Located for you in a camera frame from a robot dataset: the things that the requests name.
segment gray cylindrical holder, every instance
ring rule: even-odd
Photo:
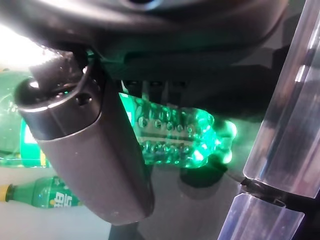
[[[60,63],[53,66],[71,69],[65,57]],[[152,213],[154,199],[134,131],[100,63],[80,72],[25,80],[15,92],[19,112],[56,172],[91,211],[113,225],[140,221]],[[63,82],[73,78],[78,81]]]

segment plastic bottle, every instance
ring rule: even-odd
[[[120,98],[140,143],[147,165],[170,164],[198,168],[219,151],[228,163],[236,126],[225,121],[221,134],[214,130],[214,117],[197,108],[171,108],[120,93]]]
[[[1,167],[50,167],[14,104],[15,87],[28,77],[27,72],[0,72]]]
[[[58,176],[42,177],[23,185],[0,186],[0,202],[11,200],[43,209],[82,205]]]

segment white surface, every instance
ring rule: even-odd
[[[0,168],[0,185],[25,184],[55,175],[52,169]],[[111,225],[85,206],[41,209],[19,202],[0,202],[2,240],[108,240]]]

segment bottle label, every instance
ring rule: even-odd
[[[46,155],[41,151],[34,136],[32,136],[29,126],[24,120],[22,120],[20,128],[20,155],[22,164],[26,168],[50,167]]]
[[[61,178],[57,176],[53,177],[48,207],[64,208],[81,205],[82,203],[74,194],[72,194]]]

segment bottle cap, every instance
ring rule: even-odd
[[[0,202],[6,202],[7,191],[10,185],[0,186]]]

